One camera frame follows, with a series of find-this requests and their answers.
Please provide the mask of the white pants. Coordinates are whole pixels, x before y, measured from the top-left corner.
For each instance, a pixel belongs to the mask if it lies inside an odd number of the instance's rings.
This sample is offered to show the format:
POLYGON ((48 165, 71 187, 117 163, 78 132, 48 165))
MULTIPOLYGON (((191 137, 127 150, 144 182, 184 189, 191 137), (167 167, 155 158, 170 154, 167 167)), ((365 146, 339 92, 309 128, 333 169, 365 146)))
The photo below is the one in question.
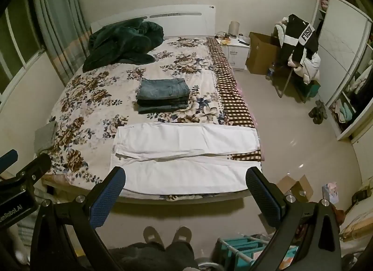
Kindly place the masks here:
POLYGON ((260 161, 230 155, 259 149, 254 128, 205 123, 139 123, 119 127, 111 168, 126 174, 125 190, 145 195, 199 195, 246 190, 247 169, 260 161))

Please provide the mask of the open small cardboard box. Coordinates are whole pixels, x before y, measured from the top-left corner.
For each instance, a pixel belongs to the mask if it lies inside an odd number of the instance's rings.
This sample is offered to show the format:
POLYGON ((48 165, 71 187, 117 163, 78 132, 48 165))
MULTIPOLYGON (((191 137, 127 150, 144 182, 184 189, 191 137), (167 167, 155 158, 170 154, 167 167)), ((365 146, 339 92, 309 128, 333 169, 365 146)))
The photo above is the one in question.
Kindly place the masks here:
POLYGON ((299 180, 285 176, 276 185, 284 195, 293 195, 299 202, 309 202, 314 194, 306 175, 299 180))

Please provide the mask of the left beige slipper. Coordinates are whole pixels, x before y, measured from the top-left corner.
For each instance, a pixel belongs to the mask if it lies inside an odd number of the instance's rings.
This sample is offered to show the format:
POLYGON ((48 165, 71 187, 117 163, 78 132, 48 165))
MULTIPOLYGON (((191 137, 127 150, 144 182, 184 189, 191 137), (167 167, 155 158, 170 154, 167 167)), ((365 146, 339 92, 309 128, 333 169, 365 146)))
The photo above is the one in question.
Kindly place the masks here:
POLYGON ((143 231, 143 237, 146 243, 157 243, 161 246, 163 245, 163 241, 157 232, 157 230, 152 226, 147 226, 143 231))

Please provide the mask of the beige slipper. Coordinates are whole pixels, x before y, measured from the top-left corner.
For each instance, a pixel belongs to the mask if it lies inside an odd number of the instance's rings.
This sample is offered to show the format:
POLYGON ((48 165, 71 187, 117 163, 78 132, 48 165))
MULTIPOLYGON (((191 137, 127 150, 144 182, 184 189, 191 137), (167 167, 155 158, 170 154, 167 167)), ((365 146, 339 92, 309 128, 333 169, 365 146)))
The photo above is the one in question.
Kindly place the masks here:
POLYGON ((163 245, 163 241, 157 232, 157 230, 152 226, 147 226, 143 231, 143 237, 146 243, 157 243, 161 246, 163 245))
POLYGON ((192 231, 186 226, 180 226, 173 237, 172 243, 185 242, 190 243, 192 240, 192 231))

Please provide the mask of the floral bed blanket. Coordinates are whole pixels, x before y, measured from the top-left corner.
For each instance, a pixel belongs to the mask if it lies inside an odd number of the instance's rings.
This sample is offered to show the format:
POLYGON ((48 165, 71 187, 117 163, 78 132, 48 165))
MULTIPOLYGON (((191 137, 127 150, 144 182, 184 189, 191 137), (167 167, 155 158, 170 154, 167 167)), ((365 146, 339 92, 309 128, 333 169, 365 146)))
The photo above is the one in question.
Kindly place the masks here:
POLYGON ((57 123, 51 170, 45 180, 91 188, 106 176, 118 127, 144 122, 227 122, 218 73, 231 75, 213 38, 170 38, 151 51, 148 65, 116 63, 83 73, 68 82, 51 111, 57 123), (170 113, 140 114, 137 93, 143 80, 186 81, 186 106, 170 113))

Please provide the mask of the right beige slipper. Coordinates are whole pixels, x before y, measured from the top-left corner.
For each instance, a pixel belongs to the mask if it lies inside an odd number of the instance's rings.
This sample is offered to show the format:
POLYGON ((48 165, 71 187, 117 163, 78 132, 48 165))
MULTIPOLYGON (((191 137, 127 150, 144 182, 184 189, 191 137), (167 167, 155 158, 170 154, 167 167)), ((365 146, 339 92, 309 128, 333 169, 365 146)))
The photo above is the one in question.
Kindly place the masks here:
POLYGON ((172 243, 185 242, 190 243, 192 240, 192 231, 186 226, 180 226, 173 237, 172 243))

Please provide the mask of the dark shoes on floor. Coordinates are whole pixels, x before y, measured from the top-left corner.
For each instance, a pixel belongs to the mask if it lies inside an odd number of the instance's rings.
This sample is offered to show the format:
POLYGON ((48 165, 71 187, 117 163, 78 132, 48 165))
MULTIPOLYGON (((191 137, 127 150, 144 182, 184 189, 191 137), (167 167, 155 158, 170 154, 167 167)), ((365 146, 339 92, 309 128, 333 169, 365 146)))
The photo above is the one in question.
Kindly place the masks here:
POLYGON ((324 120, 328 118, 325 105, 322 101, 315 101, 316 106, 311 109, 308 116, 313 120, 313 123, 320 125, 324 120))

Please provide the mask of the brown checkered sheet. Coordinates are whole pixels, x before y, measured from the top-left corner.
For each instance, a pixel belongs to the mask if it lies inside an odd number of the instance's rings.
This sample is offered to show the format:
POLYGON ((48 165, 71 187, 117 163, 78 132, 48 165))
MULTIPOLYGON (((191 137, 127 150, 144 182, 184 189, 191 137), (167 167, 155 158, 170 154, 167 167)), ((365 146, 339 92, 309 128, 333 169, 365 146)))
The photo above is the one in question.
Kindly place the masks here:
POLYGON ((230 126, 253 128, 253 131, 258 135, 256 121, 250 114, 249 108, 238 90, 233 69, 220 45, 216 39, 207 38, 207 47, 212 59, 218 93, 223 105, 224 123, 230 126))

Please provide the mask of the folded blue jeans stack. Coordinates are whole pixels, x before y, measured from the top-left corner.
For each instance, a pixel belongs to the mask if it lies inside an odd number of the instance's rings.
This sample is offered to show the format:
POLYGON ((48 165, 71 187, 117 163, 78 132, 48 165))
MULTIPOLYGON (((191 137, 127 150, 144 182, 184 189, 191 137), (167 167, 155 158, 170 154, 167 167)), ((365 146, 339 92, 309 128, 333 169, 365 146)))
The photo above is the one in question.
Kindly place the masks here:
POLYGON ((190 88, 184 79, 143 79, 136 95, 140 114, 173 112, 188 107, 190 88))

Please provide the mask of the green curtain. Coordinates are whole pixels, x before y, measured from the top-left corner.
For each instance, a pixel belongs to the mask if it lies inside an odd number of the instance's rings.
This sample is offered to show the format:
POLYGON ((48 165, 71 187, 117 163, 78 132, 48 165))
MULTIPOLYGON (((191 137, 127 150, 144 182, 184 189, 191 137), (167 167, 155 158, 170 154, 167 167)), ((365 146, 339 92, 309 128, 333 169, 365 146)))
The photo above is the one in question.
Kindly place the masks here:
POLYGON ((47 53, 63 84, 89 55, 91 35, 79 0, 34 0, 47 53))

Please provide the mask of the dark green blanket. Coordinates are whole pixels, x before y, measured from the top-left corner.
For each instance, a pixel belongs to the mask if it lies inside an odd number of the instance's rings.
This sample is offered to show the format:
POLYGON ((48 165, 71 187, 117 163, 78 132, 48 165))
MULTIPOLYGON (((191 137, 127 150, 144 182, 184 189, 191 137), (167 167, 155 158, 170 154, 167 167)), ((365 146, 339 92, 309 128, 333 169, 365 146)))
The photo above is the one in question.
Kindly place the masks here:
POLYGON ((142 18, 106 25, 89 37, 89 56, 83 72, 116 63, 146 65, 155 62, 150 51, 164 40, 163 27, 142 18))

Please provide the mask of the large cardboard box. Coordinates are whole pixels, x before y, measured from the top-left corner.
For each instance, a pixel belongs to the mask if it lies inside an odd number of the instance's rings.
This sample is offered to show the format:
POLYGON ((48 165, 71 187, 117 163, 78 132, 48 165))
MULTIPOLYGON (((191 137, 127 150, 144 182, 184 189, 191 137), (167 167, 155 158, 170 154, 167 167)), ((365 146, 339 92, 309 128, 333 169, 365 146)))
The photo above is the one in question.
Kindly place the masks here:
POLYGON ((251 74, 266 75, 280 53, 279 39, 256 32, 251 32, 249 37, 250 55, 246 61, 247 69, 251 74))

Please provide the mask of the white nightstand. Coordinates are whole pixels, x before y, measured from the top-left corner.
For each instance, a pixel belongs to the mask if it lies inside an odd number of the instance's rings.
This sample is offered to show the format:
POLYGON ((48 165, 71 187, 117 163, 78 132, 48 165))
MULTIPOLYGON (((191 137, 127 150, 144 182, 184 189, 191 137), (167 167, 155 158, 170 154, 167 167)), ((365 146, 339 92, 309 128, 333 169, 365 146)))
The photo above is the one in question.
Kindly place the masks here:
POLYGON ((218 32, 215 39, 220 45, 232 69, 243 71, 247 69, 246 61, 250 54, 250 43, 225 32, 218 32))

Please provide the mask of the white wardrobe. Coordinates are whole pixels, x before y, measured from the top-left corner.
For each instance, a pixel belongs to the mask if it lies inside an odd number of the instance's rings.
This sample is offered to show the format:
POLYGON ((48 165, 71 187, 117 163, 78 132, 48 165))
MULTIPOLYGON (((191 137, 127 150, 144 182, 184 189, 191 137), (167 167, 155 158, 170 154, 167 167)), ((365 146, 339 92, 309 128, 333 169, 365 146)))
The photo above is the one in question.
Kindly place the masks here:
POLYGON ((372 19, 356 0, 316 0, 312 26, 321 58, 318 95, 331 114, 336 138, 342 140, 367 119, 372 101, 358 107, 351 101, 353 83, 362 74, 372 73, 369 36, 372 19))

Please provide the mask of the beige lamp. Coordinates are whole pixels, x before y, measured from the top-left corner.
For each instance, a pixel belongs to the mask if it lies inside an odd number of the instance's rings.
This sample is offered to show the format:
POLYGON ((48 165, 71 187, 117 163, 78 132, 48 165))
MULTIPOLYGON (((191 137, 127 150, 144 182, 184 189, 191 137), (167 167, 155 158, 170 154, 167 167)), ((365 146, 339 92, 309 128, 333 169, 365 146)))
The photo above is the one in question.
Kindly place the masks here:
POLYGON ((237 21, 231 21, 228 28, 228 33, 232 37, 236 37, 239 34, 240 23, 237 21))

